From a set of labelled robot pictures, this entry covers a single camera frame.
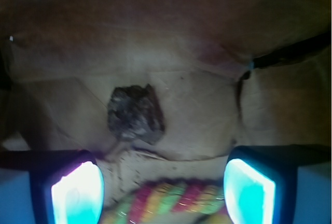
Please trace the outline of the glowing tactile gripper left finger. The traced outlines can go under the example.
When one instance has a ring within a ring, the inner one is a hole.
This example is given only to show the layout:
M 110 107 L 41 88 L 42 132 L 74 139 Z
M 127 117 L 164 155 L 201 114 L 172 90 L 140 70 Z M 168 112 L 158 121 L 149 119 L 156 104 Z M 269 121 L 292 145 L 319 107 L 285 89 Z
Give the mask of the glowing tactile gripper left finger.
M 103 204 L 91 152 L 1 152 L 1 223 L 98 223 Z

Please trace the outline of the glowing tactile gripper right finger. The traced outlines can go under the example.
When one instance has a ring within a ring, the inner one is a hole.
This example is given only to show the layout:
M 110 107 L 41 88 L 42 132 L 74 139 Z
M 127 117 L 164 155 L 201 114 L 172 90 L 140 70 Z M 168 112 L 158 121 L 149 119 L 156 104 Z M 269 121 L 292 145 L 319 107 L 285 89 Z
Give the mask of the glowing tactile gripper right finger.
M 233 223 L 331 223 L 331 147 L 238 146 L 223 186 Z

